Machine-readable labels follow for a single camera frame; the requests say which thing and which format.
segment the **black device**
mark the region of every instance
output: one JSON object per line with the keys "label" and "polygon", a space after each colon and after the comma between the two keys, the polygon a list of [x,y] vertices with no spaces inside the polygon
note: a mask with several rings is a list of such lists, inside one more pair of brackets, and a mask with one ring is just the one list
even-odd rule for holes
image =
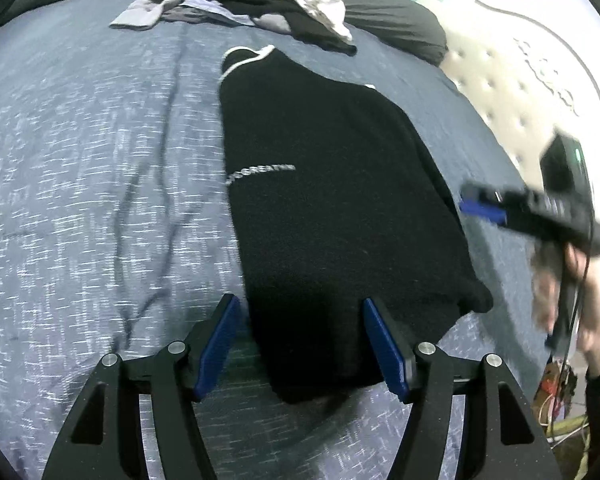
{"label": "black device", "polygon": [[[192,402],[215,385],[239,323],[238,300],[225,294],[209,320],[156,355],[124,362],[106,354],[62,426],[43,480],[146,480],[138,393],[151,394],[166,480],[213,480]],[[390,480],[437,480],[454,395],[465,414],[456,480],[558,480],[542,429],[504,361],[450,357],[416,342],[378,298],[363,303],[366,332],[389,391],[413,403]]]}
{"label": "black device", "polygon": [[[554,242],[573,244],[589,256],[600,256],[600,222],[595,220],[589,175],[580,143],[558,133],[540,159],[544,191],[505,190],[467,183],[462,186],[460,211],[481,216],[505,229]],[[566,271],[560,251],[558,316],[546,346],[553,354],[574,349],[580,313],[578,283]]]}

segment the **black pillow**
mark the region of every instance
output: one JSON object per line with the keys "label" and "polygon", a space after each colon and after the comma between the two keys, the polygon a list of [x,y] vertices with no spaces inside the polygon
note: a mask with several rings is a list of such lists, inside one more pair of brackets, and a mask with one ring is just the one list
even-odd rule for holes
{"label": "black pillow", "polygon": [[446,34],[435,14],[412,0],[344,0],[345,21],[386,44],[439,66]]}

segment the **human hand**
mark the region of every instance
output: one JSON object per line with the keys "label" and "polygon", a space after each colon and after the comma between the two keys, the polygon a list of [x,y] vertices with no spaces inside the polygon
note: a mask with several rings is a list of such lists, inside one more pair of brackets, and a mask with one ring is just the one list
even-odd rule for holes
{"label": "human hand", "polygon": [[[555,244],[542,244],[531,257],[533,277],[532,318],[536,326],[547,333],[554,329],[558,309],[561,271],[560,249]],[[568,245],[564,248],[567,272],[582,280],[587,258]],[[600,259],[592,259],[583,288],[584,302],[580,314],[577,346],[589,363],[592,377],[600,374]]]}

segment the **black cable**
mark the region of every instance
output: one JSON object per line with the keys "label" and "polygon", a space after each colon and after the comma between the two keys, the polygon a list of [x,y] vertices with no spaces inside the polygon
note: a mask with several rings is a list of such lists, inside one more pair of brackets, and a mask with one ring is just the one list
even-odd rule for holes
{"label": "black cable", "polygon": [[[582,312],[582,303],[584,302],[584,287],[585,287],[585,284],[587,281],[587,275],[589,273],[589,264],[591,262],[591,247],[593,245],[593,229],[594,229],[594,225],[596,222],[596,216],[595,216],[595,212],[593,210],[593,205],[590,205],[590,211],[591,211],[591,215],[590,215],[590,221],[589,221],[589,247],[587,248],[587,260],[584,265],[584,272],[582,273],[582,279],[578,282],[578,288],[576,289],[576,300],[574,302],[573,312],[571,313],[571,319],[569,322],[569,334],[570,335],[573,334],[573,329],[574,329],[575,322],[576,322],[576,316],[578,315],[579,312]],[[562,382],[564,381],[564,365],[567,362],[567,358],[569,356],[569,350],[570,350],[570,348],[567,347],[566,351],[564,352],[564,357],[562,359],[562,365],[560,366],[560,374],[558,375],[558,384],[556,385],[556,389],[555,389],[554,406],[552,407],[551,427],[550,427],[550,435],[549,435],[552,439],[555,439],[555,431],[554,431],[555,403],[558,401],[558,399],[560,397],[560,393],[561,393],[560,386],[561,386]]]}

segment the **tufted headboard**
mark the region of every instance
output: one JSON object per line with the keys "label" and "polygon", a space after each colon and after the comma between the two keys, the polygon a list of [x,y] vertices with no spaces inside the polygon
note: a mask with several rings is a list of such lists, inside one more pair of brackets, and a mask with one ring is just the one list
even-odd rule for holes
{"label": "tufted headboard", "polygon": [[539,157],[555,130],[575,137],[582,130],[583,103],[572,92],[582,68],[541,27],[478,0],[418,3],[432,10],[446,31],[449,52],[440,68],[490,127],[525,182],[542,187]]}
{"label": "tufted headboard", "polygon": [[440,68],[490,127],[526,184],[556,130],[582,144],[600,219],[600,88],[544,23],[481,0],[417,0],[446,31]]}

